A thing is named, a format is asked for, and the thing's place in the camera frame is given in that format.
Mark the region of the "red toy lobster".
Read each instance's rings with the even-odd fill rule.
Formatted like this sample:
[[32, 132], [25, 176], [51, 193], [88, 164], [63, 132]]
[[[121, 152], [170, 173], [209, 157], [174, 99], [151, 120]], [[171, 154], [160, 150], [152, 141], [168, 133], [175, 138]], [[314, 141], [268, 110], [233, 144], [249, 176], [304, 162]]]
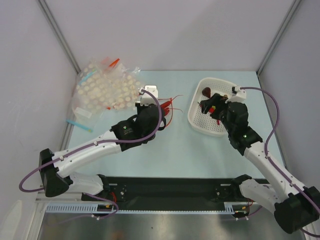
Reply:
[[164, 116], [167, 116], [170, 113], [170, 111], [173, 111], [173, 110], [178, 110], [178, 111], [183, 112], [180, 108], [173, 107], [173, 101], [176, 98], [181, 97], [181, 96], [182, 96], [181, 94], [178, 94], [178, 95], [171, 97], [171, 98], [161, 98], [161, 100], [165, 100], [165, 102], [160, 104], [161, 108], [164, 111]]

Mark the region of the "clear bag with orange zipper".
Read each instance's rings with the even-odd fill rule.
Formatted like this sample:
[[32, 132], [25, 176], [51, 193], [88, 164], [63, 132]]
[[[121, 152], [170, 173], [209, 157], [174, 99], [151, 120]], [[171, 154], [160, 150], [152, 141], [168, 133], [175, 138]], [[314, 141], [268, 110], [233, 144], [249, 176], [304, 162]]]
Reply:
[[[166, 100], [161, 100], [161, 98], [159, 98], [158, 101], [161, 105]], [[164, 129], [165, 127], [168, 127], [172, 123], [175, 111], [179, 111], [179, 110], [170, 111], [170, 113], [167, 116], [164, 116], [165, 113], [163, 114], [164, 120], [161, 122], [159, 129]]]

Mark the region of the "white perforated plastic basket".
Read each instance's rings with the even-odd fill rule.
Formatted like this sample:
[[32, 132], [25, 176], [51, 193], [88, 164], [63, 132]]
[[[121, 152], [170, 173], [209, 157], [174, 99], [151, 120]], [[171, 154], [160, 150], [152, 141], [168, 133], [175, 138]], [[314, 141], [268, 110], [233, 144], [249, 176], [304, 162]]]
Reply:
[[188, 122], [194, 130], [213, 137], [222, 137], [227, 134], [223, 124], [219, 120], [210, 117], [210, 114], [215, 108], [212, 107], [207, 114], [203, 114], [201, 112], [200, 101], [209, 99], [202, 95], [202, 90], [206, 87], [211, 89], [211, 97], [218, 93], [221, 96], [227, 95], [228, 98], [230, 98], [232, 95], [232, 87], [234, 86], [237, 85], [230, 81], [214, 77], [203, 78], [198, 83], [187, 114]]

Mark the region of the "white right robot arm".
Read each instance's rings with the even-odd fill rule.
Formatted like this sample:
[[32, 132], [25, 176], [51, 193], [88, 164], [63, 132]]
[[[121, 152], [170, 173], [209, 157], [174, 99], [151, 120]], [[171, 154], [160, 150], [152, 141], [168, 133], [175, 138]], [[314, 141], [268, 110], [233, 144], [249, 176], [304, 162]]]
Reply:
[[231, 196], [242, 201], [249, 198], [271, 212], [278, 225], [291, 234], [319, 220], [320, 192], [316, 187], [306, 187], [288, 172], [277, 160], [272, 159], [267, 144], [249, 126], [248, 108], [244, 103], [230, 101], [215, 93], [211, 98], [199, 103], [201, 112], [220, 121], [227, 131], [228, 139], [234, 149], [249, 160], [265, 177], [271, 187], [260, 185], [248, 175], [233, 181]]

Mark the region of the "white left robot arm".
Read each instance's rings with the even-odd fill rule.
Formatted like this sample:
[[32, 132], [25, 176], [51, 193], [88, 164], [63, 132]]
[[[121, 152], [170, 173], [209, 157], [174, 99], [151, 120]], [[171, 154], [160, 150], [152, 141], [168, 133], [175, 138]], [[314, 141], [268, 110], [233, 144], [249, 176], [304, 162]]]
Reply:
[[40, 152], [39, 170], [45, 196], [60, 196], [66, 192], [82, 193], [82, 200], [94, 196], [105, 200], [111, 194], [108, 179], [103, 174], [85, 175], [77, 169], [107, 155], [118, 154], [147, 144], [156, 131], [166, 127], [165, 110], [155, 104], [142, 107], [137, 114], [122, 120], [92, 141], [60, 152], [45, 149]]

